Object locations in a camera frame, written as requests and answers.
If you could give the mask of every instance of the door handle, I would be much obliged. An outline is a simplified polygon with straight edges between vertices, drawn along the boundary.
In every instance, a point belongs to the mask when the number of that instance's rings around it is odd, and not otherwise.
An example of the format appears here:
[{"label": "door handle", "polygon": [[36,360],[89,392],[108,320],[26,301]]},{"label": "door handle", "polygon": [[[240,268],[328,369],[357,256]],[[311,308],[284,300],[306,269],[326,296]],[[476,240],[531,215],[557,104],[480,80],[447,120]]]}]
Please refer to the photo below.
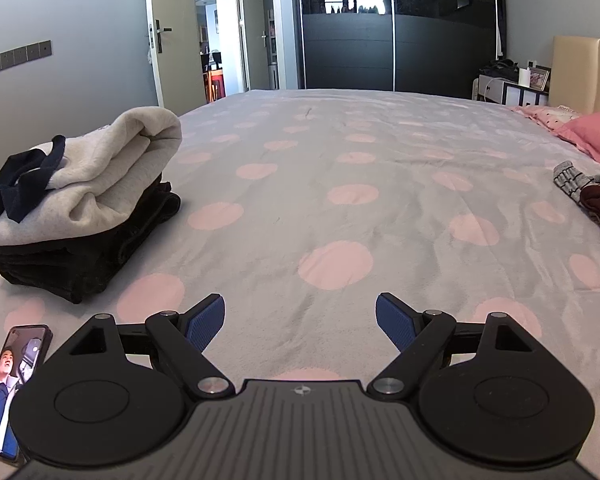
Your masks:
[{"label": "door handle", "polygon": [[160,28],[160,20],[155,20],[155,41],[158,44],[158,54],[162,54],[162,36],[163,32],[171,32],[171,27]]}]

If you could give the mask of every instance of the logo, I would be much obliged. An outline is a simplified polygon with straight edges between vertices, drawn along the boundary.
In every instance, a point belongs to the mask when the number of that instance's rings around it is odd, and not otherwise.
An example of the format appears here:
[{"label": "logo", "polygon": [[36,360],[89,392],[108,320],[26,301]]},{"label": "logo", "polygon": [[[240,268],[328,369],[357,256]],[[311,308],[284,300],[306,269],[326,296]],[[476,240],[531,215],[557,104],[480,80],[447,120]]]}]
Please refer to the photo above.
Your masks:
[{"label": "logo", "polygon": [[300,386],[296,386],[293,390],[291,390],[296,395],[304,397],[305,395],[309,395],[311,393],[311,388],[301,384]]}]

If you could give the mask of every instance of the wall socket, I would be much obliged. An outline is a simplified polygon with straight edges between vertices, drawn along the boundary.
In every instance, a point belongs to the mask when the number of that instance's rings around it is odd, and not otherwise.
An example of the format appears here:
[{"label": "wall socket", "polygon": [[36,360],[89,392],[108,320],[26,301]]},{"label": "wall socket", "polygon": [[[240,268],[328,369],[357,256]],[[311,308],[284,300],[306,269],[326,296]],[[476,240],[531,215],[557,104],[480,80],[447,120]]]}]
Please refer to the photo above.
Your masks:
[{"label": "wall socket", "polygon": [[40,57],[51,56],[51,41],[41,41],[40,43],[32,43],[27,46],[20,46],[13,50],[7,50],[0,53],[0,71],[12,66],[33,61]]}]

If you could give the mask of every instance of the nightstand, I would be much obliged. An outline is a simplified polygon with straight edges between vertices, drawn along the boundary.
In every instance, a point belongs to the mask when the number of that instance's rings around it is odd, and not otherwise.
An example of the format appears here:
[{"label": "nightstand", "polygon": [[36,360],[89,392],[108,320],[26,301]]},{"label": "nightstand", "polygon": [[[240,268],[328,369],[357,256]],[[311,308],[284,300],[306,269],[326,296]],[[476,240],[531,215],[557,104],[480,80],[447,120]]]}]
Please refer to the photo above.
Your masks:
[{"label": "nightstand", "polygon": [[474,91],[474,99],[507,106],[546,106],[549,102],[549,93],[520,86],[507,79],[481,75],[477,79],[477,92]]}]

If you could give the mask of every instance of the beige headboard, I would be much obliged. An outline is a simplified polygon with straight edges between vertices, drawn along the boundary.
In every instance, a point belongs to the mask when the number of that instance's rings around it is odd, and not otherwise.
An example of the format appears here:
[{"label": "beige headboard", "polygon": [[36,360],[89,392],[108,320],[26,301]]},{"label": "beige headboard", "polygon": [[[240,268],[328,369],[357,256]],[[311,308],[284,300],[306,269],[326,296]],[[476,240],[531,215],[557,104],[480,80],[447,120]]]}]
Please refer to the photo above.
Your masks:
[{"label": "beige headboard", "polygon": [[599,39],[554,38],[549,104],[568,106],[583,114],[600,112]]}]

